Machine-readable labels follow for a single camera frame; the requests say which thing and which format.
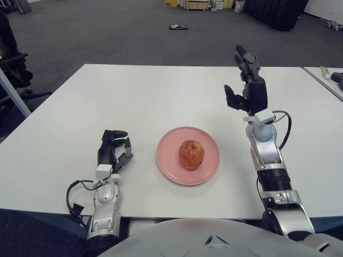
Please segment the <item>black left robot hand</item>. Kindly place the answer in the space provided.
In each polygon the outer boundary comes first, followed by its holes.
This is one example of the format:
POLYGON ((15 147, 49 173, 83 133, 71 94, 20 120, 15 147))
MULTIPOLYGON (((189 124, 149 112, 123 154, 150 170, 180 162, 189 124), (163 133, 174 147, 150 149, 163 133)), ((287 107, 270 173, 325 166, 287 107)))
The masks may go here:
POLYGON ((128 133, 120 130, 105 130, 98 150, 98 165, 110 165, 112 173, 118 173, 132 159, 133 153, 128 133), (124 145, 124 152, 117 158, 115 150, 122 145, 124 145))

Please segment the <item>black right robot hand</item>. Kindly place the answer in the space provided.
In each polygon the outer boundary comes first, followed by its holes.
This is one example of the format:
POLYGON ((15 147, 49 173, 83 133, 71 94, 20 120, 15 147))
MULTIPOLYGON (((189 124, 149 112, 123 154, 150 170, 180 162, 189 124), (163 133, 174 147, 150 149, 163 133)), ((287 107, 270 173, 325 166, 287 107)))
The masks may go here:
POLYGON ((242 95, 235 94, 228 85, 224 85, 227 105, 236 110, 245 111, 248 116, 267 109, 268 99, 266 82, 259 75, 258 58, 241 45, 235 47, 235 61, 240 69, 241 80, 245 83, 242 95))

